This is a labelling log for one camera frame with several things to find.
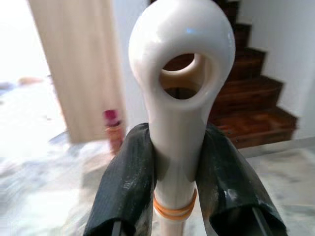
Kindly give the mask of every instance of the white wall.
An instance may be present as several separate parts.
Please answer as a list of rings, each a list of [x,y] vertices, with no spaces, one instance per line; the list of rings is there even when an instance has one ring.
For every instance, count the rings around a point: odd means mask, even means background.
[[[27,1],[0,1],[0,82],[49,74]]]
[[[113,0],[113,2],[123,64],[127,126],[133,128],[137,124],[148,122],[148,116],[140,87],[129,65],[128,46],[133,26],[144,9],[149,5],[149,0]]]
[[[252,24],[250,46],[268,52],[262,73],[284,82],[278,105],[302,117],[296,138],[306,137],[302,120],[314,109],[308,101],[315,80],[315,1],[242,0],[238,22]]]

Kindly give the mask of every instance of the stair step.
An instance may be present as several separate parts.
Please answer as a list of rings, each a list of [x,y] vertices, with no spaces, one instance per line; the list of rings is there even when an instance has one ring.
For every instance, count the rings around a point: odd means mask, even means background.
[[[275,107],[266,111],[239,113],[209,122],[221,129],[236,148],[290,140],[296,128],[296,118]]]
[[[236,21],[236,17],[239,9],[238,1],[229,1],[225,3],[219,3],[219,6],[222,8],[223,12],[226,14],[231,24],[234,24]]]
[[[233,25],[236,49],[247,47],[250,38],[252,26],[246,24]]]
[[[237,50],[228,80],[248,80],[257,77],[261,73],[264,59],[265,52],[251,48]]]
[[[266,110],[276,106],[282,83],[265,76],[225,83],[210,115],[221,117],[239,112]]]

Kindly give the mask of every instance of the floor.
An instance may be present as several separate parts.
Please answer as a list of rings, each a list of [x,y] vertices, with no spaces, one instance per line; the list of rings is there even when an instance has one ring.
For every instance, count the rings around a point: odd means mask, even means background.
[[[1,235],[82,235],[100,178],[113,156],[107,142],[67,146],[65,133],[51,143],[55,159],[12,166],[1,174]],[[247,160],[277,206],[288,234],[315,236],[315,147]],[[152,228],[152,236],[160,235],[156,215]],[[206,235],[198,201],[185,235]]]

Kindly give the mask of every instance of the hole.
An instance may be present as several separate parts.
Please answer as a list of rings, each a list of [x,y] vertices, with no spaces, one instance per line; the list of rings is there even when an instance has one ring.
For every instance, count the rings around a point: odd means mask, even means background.
[[[182,70],[191,63],[188,70]],[[207,68],[211,68],[204,56],[183,54],[169,61],[159,76],[163,90],[176,99],[185,100],[194,97],[207,77]]]
[[[180,100],[189,99],[197,93],[190,88],[167,88],[165,89],[165,92],[167,92],[168,95]]]
[[[189,66],[193,59],[194,54],[182,54],[170,60],[163,69],[168,71],[181,70]]]

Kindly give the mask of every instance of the white plastic part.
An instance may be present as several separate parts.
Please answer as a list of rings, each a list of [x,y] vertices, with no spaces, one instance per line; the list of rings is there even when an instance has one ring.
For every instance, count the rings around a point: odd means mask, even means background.
[[[179,71],[164,66],[194,53]],[[168,209],[187,206],[194,191],[198,156],[212,104],[234,62],[235,40],[223,11],[211,0],[158,0],[139,17],[129,42],[131,69],[141,86],[157,152],[157,201]],[[179,100],[165,90],[196,91]],[[182,222],[162,219],[162,235],[182,235]]]

